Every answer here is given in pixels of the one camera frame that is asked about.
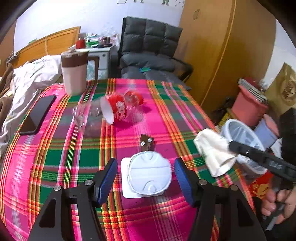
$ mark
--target plaid tablecloth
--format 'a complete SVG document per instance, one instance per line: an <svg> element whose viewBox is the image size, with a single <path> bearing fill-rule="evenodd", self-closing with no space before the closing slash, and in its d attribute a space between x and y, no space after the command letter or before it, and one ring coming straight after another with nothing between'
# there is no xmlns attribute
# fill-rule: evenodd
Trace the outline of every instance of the plaid tablecloth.
<svg viewBox="0 0 296 241"><path fill-rule="evenodd" d="M143 94L145 103L138 123L126 121L112 126L102 122L96 137L78 131L72 109L78 103L128 88ZM186 240L195 209L185 201L173 163L182 157L187 167L214 185L228 187L235 183L245 193L251 207L250 193L237 168L212 178L193 139L212 122L182 86L146 80L109 79L99 84L88 82L81 96L68 96L62 84L48 87L40 97L56 95L38 134L12 139L3 163L0 180L0 217L11 235L27 240L34 221L49 193L56 185L77 186L104 168L110 157L118 160L118 174L108 201L98 209L98 217L107 240ZM155 138L155 151L172 164L172 183L162 196L126 199L122 195L120 162L140 151L139 138ZM78 211L72 206L76 240L81 240ZM217 240L217 221L212 240Z"/></svg>

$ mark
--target white wall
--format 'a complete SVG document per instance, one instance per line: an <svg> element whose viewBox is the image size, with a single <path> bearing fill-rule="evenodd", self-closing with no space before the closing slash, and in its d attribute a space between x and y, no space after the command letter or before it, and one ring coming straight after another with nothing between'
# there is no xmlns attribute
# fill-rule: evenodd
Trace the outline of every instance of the white wall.
<svg viewBox="0 0 296 241"><path fill-rule="evenodd" d="M276 21L276 38L264 81L271 85L284 63L296 71L296 48L281 24Z"/></svg>
<svg viewBox="0 0 296 241"><path fill-rule="evenodd" d="M54 32L81 26L80 32L100 33L109 22L121 33L122 19L126 16L148 18L178 26L185 0L170 0L169 6L163 0L37 0L16 24L14 51Z"/></svg>

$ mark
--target red bottle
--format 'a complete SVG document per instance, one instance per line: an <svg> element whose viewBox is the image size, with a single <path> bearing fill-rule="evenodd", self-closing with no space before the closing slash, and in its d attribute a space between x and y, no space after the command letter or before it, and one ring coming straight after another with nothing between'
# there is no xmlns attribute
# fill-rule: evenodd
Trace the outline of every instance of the red bottle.
<svg viewBox="0 0 296 241"><path fill-rule="evenodd" d="M85 40L79 38L76 42L76 48L77 49L85 49Z"/></svg>

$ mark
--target paper cup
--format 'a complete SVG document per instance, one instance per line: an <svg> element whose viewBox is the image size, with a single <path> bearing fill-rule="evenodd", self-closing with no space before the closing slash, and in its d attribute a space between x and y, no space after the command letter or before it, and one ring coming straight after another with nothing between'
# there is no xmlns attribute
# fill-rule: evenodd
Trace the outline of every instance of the paper cup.
<svg viewBox="0 0 296 241"><path fill-rule="evenodd" d="M124 94L124 98L131 102L134 106L139 106L144 103L143 96L140 92L135 90L127 90Z"/></svg>
<svg viewBox="0 0 296 241"><path fill-rule="evenodd" d="M100 99L102 114L109 125L119 122L126 117L126 105L123 96L111 94Z"/></svg>

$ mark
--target white bed sheet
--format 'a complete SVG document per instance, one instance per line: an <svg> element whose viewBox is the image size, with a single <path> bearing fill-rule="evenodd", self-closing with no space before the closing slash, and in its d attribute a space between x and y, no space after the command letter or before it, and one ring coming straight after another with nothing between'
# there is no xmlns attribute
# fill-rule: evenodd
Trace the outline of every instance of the white bed sheet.
<svg viewBox="0 0 296 241"><path fill-rule="evenodd" d="M27 110L42 90L54 84L61 74L60 55L45 56L14 70L10 83L14 98L0 134L1 158L4 157L8 143Z"/></svg>

